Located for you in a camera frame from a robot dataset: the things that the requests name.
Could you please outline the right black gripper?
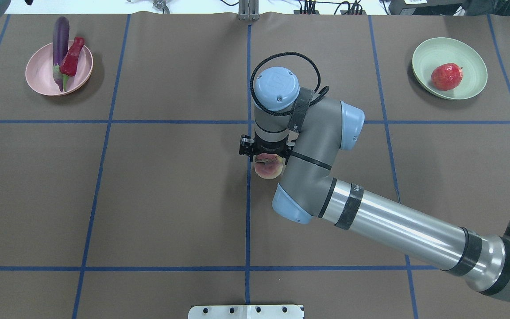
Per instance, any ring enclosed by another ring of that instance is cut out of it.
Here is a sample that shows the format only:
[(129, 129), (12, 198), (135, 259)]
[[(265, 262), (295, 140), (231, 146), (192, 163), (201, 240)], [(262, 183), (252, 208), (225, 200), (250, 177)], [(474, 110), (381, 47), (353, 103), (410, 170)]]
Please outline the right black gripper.
[(294, 146), (295, 140), (289, 140), (288, 137), (277, 142), (269, 142), (258, 135), (254, 135), (253, 139), (249, 135), (241, 135), (239, 154), (249, 157), (250, 162), (260, 154), (277, 154), (284, 165), (287, 165)]

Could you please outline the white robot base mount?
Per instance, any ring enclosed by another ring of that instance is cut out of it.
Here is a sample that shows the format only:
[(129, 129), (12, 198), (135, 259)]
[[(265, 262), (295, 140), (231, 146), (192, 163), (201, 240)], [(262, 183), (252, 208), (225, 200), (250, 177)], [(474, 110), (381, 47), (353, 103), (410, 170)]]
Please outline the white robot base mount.
[(200, 305), (188, 313), (189, 319), (304, 319), (303, 305)]

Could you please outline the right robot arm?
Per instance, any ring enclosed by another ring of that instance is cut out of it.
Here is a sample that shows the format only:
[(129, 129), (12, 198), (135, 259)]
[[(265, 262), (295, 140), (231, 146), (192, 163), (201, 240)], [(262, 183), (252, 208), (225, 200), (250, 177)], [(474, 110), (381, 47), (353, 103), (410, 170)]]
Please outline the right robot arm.
[(277, 214), (307, 224), (331, 222), (462, 278), (474, 291), (510, 302), (510, 222), (502, 236), (481, 236), (330, 175), (338, 151), (351, 150), (364, 113), (326, 97), (328, 87), (306, 89), (285, 67), (254, 68), (248, 83), (255, 103), (253, 137), (242, 135), (239, 153), (286, 160), (272, 206)]

